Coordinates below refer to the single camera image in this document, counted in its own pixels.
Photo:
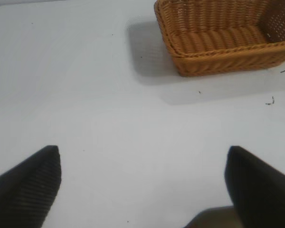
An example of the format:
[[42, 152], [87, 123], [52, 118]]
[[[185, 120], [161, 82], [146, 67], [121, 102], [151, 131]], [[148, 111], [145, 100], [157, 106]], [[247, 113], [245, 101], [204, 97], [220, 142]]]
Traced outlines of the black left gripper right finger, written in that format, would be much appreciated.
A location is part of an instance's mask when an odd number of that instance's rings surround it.
[[285, 228], [285, 175], [240, 146], [231, 146], [225, 183], [243, 226]]

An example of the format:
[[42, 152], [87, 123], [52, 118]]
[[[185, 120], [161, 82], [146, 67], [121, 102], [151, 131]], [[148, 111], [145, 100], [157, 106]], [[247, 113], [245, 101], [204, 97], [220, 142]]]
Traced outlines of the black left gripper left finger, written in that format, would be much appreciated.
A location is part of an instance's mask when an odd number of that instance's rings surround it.
[[61, 184], [58, 146], [48, 145], [0, 175], [0, 228], [40, 228]]

